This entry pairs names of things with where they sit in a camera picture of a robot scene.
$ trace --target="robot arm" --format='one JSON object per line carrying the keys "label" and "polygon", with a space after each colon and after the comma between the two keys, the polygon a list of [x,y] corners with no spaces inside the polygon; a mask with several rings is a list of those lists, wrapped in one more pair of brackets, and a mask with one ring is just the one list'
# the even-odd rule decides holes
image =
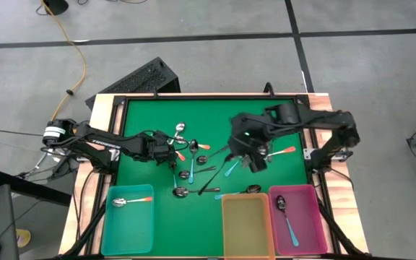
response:
{"label": "robot arm", "polygon": [[311,110],[301,104],[282,104],[265,108],[262,115],[240,113],[231,121],[228,141],[235,156],[248,155],[250,169],[256,173],[267,168],[267,143],[277,137],[294,134],[304,128],[331,130],[331,139],[311,153],[311,167],[329,170],[332,157],[344,147],[359,143],[354,118],[349,112]]}
{"label": "robot arm", "polygon": [[[71,119],[59,119],[48,122],[43,143],[49,149],[67,148],[90,160],[97,170],[110,170],[111,154],[109,150],[119,150],[133,160],[147,162],[155,160],[174,165],[176,151],[167,143],[168,136],[161,131],[145,132],[130,137],[122,137],[99,129],[87,123],[77,123]],[[103,145],[106,149],[96,149],[89,143]]]}

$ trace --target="teal plastic tray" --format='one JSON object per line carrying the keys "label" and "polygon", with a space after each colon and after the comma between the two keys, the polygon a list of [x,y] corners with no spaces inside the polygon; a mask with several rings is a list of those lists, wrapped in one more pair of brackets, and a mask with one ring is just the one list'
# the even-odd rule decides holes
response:
{"label": "teal plastic tray", "polygon": [[149,184],[110,187],[105,206],[105,221],[100,252],[104,256],[148,253],[153,247],[154,201],[132,202],[115,207],[115,198],[142,199],[151,196]]}

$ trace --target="yellow object on floor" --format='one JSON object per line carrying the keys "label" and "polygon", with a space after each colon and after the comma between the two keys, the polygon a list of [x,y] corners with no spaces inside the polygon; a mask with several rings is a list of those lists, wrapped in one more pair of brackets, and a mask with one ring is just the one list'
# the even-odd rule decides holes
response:
{"label": "yellow object on floor", "polygon": [[17,246],[19,248],[23,248],[24,246],[28,245],[30,239],[32,238],[32,233],[28,230],[20,230],[16,229],[17,234]]}

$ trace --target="green table surface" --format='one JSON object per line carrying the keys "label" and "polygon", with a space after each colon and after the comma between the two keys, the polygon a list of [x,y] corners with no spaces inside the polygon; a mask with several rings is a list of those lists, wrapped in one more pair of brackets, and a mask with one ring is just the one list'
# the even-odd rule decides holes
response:
{"label": "green table surface", "polygon": [[[230,136],[230,118],[240,112],[261,114],[265,107],[291,102],[290,100],[131,100],[124,136],[131,136],[146,129],[164,131],[172,136],[178,122],[185,122],[182,133],[187,140],[196,139],[211,146],[210,151],[200,149],[195,157],[209,155],[224,147]],[[224,172],[235,161],[229,162],[213,180],[210,187],[220,187],[221,193],[243,191],[248,185],[259,184],[261,192],[270,186],[306,184],[306,171],[300,137],[298,134],[274,140],[274,152],[295,146],[290,154],[277,155],[265,171],[252,173],[240,164],[230,177]],[[180,170],[190,170],[191,153],[182,151],[186,161],[178,161]],[[203,166],[195,164],[195,170],[213,165],[220,167],[228,150],[208,160]],[[214,171],[197,173],[194,183],[177,177],[178,185],[189,190],[200,189]],[[118,169],[118,186],[150,184],[155,191],[155,234],[153,249],[141,256],[222,256],[222,207],[221,200],[214,200],[216,193],[189,194],[184,199],[173,196],[172,170],[168,164],[156,166],[156,162],[135,162],[121,156]]]}

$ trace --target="pink bin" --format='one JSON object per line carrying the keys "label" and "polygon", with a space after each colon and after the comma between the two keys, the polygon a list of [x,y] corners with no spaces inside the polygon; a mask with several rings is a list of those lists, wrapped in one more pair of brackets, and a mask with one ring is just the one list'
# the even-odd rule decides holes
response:
{"label": "pink bin", "polygon": [[[299,246],[292,244],[283,212],[276,206],[277,196],[287,203],[285,212]],[[312,185],[272,186],[269,189],[275,250],[282,256],[323,254],[327,251],[316,192]]]}

